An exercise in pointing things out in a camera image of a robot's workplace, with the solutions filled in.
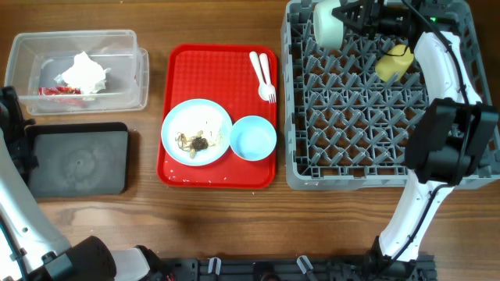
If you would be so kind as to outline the white napkin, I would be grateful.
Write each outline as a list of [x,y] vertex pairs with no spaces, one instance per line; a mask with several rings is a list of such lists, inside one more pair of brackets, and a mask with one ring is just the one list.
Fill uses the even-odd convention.
[[73,58],[73,65],[65,72],[58,74],[54,81],[64,83],[67,87],[76,88],[81,94],[97,94],[106,89],[106,74],[110,68],[104,69],[90,59],[86,52],[81,52]]

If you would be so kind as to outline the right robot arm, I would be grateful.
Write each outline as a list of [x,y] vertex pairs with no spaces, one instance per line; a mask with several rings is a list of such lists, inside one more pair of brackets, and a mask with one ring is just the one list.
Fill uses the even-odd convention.
[[405,148],[409,170],[402,197],[377,238],[365,276],[408,279],[416,268],[420,242],[442,201],[480,164],[499,120],[470,84],[460,39],[441,31],[414,4],[404,9],[383,2],[340,4],[330,14],[359,35],[403,36],[423,71],[429,98]]

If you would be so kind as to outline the yellow plastic cup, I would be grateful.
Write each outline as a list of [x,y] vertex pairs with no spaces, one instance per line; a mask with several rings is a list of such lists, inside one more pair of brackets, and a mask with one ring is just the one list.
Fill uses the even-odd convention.
[[399,81],[414,60],[414,54],[405,44],[395,45],[383,55],[375,65],[375,72],[383,82],[388,82],[394,75]]

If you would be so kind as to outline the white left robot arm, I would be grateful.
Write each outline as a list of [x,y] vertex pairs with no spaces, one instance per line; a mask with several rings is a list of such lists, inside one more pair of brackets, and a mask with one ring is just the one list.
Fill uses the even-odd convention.
[[38,161],[13,87],[1,89],[1,278],[12,280],[167,280],[169,267],[150,249],[137,245],[111,251],[97,237],[76,245],[40,209],[25,178]]

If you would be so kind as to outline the green bowl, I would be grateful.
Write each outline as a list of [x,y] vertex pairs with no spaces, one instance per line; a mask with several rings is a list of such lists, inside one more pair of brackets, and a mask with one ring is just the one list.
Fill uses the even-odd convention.
[[344,25],[332,15],[333,9],[341,6],[339,0],[318,2],[313,10],[313,32],[321,48],[340,49],[343,44]]

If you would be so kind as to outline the light blue bowl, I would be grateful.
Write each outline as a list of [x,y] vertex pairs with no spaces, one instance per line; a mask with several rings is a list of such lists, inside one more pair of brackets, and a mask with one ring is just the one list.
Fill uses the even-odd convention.
[[239,158],[261,161],[275,150],[277,132],[270,121],[261,116],[239,119],[230,132],[230,148]]

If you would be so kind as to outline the red snack wrapper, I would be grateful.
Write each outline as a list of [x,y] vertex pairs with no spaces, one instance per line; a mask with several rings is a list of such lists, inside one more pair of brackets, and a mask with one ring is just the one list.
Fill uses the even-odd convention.
[[66,86],[56,86],[56,87],[40,87],[38,89],[39,96],[57,96],[53,98],[52,101],[76,106],[83,107],[85,102],[81,98],[67,98],[67,95],[81,95],[79,88],[66,87]]

